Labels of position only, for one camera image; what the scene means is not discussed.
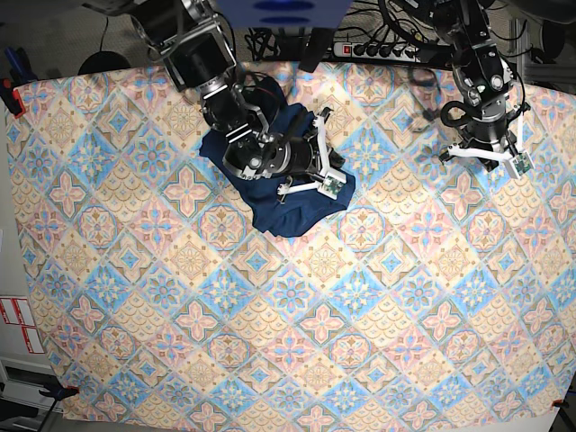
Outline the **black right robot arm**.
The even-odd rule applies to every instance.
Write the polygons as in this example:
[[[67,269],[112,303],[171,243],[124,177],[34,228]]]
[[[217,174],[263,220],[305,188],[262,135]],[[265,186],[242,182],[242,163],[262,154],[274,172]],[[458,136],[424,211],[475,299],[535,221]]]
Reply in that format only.
[[[207,1],[145,1],[130,11],[139,36],[157,53],[178,91],[194,89],[206,122],[224,135],[222,163],[242,180],[283,177],[277,196],[315,190],[335,200],[347,183],[342,158],[327,143],[330,108],[306,125],[300,112],[285,132],[271,128],[263,108],[250,96],[277,96],[260,85],[244,85],[235,51],[226,41],[218,14]]]

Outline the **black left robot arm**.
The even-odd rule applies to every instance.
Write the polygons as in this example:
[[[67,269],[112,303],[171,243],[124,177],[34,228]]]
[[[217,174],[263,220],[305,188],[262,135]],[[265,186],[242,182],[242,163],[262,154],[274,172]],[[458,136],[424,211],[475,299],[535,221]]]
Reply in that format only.
[[[524,114],[531,110],[525,84],[492,39],[484,7],[477,1],[419,1],[417,6],[404,1],[406,14],[431,26],[440,45],[417,40],[392,17],[384,1],[378,6],[384,22],[405,41],[450,57],[463,99],[445,103],[439,117],[461,141],[445,148],[439,160],[474,158],[488,172],[503,165],[513,179],[532,170],[535,165],[522,133],[509,128],[513,123],[522,127]]]

